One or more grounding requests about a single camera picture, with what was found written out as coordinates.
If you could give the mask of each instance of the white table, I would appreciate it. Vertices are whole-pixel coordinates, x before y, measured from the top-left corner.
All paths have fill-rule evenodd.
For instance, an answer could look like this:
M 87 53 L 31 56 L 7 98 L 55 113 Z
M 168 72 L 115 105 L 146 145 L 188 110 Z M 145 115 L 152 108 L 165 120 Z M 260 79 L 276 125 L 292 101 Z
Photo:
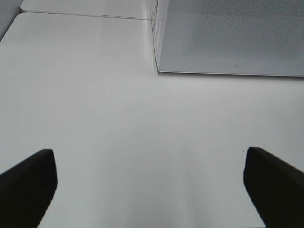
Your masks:
M 22 12 L 150 19 L 151 0 L 24 0 Z
M 24 13 L 0 68 L 0 172 L 55 153 L 41 228 L 265 227 L 246 149 L 304 170 L 303 79 L 158 74 L 150 21 Z

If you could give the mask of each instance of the white tabletop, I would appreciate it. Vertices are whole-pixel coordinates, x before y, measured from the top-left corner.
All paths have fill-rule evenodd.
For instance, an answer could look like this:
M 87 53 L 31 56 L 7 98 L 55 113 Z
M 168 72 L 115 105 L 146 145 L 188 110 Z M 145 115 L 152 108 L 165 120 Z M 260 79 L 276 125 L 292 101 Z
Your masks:
M 52 148 L 40 227 L 265 227 L 246 149 L 304 170 L 301 78 L 158 74 L 150 21 L 24 13 L 0 42 L 0 172 Z
M 150 19 L 151 0 L 24 0 L 22 12 Z

